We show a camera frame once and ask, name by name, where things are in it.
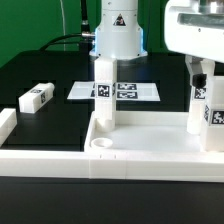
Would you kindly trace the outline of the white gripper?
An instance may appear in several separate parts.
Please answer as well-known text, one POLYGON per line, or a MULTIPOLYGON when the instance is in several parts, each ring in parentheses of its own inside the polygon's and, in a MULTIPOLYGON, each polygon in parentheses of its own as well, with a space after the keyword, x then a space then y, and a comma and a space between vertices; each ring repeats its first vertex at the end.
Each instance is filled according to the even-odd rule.
POLYGON ((203 88, 202 58, 224 63, 224 0, 169 0, 164 38, 170 51, 186 54, 190 85, 203 88))

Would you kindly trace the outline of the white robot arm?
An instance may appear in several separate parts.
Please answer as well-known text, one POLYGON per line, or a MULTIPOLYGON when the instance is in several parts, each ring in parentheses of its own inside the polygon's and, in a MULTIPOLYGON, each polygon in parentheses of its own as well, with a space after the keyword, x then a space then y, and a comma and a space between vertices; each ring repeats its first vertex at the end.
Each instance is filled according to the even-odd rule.
MULTIPOLYGON (((130 61, 147 56, 138 0, 101 0, 90 56, 130 61)), ((170 51, 224 63, 224 0, 168 0, 164 39, 170 51)))

